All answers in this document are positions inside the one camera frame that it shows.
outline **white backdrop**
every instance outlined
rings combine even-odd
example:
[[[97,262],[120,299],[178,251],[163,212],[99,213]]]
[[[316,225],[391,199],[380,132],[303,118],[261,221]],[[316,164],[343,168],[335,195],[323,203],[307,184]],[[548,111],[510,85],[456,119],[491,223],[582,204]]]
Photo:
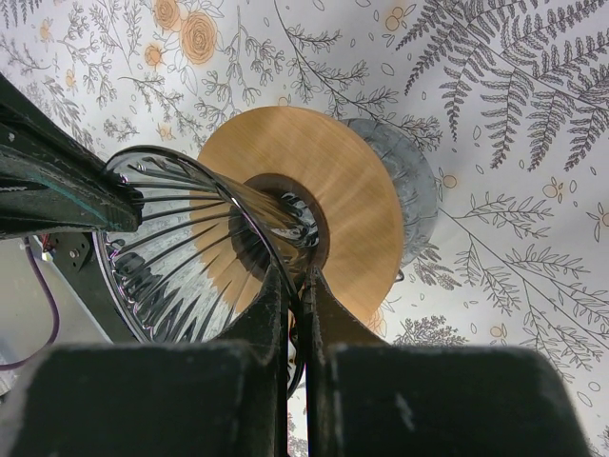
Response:
[[[535,348],[609,455],[605,0],[0,0],[0,70],[103,159],[196,156],[266,105],[412,138],[441,214],[370,325],[410,345]],[[305,455],[305,390],[290,402]]]

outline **wire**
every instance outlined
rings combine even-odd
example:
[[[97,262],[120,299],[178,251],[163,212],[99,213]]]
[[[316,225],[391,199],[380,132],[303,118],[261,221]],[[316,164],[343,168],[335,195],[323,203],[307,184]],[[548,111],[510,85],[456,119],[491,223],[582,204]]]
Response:
[[[59,309],[57,308],[57,303],[55,302],[53,295],[50,293],[49,285],[45,281],[45,278],[42,275],[40,268],[38,268],[38,265],[36,265],[36,260],[34,259],[33,252],[31,251],[31,245],[29,244],[29,237],[26,236],[23,239],[23,242],[26,247],[26,255],[28,256],[29,265],[31,266],[31,269],[33,270],[34,275],[38,280],[38,284],[40,284],[40,287],[42,288],[43,292],[45,292],[45,296],[47,297],[47,302],[49,303],[50,313],[53,319],[53,327],[50,331],[50,337],[44,346],[36,350],[31,356],[20,360],[19,362],[0,365],[0,371],[11,371],[13,369],[22,367],[29,359],[31,359],[34,355],[40,352],[43,348],[52,345],[57,339],[57,334],[59,333]]]

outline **black metal bracket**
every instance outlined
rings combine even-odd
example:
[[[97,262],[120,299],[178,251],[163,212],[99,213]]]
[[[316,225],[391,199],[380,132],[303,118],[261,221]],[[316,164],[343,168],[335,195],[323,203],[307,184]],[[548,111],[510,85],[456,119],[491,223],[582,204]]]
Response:
[[[319,271],[306,283],[311,457],[588,455],[564,387],[537,353],[391,347]],[[270,269],[250,308],[209,343],[58,348],[0,408],[0,457],[285,457],[286,314]]]
[[[0,74],[0,239],[135,231],[138,195],[103,167]]]

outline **fern leaf print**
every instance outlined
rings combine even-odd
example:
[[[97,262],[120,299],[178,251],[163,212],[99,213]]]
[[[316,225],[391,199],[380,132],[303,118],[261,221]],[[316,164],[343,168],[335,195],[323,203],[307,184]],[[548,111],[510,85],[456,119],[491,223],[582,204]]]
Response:
[[[588,27],[606,5],[606,0],[555,8],[549,0],[424,0],[421,16],[397,46],[404,50],[426,42],[404,93],[441,65],[447,80],[439,89],[453,141],[468,99],[481,92],[484,102],[495,105],[480,111],[493,119],[484,123],[493,141],[491,169],[508,160],[524,130],[529,171],[541,165],[560,131],[570,135],[563,167],[572,169],[608,127],[609,29],[590,33]]]

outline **wooden plate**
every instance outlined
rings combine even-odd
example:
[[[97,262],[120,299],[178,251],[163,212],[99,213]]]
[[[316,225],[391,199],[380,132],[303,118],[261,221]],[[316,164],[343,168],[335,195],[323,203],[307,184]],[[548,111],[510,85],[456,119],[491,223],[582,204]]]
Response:
[[[329,232],[325,279],[367,322],[398,274],[403,227],[391,179],[363,139],[316,111],[266,107],[224,123],[198,160],[239,183],[282,175],[308,190]]]

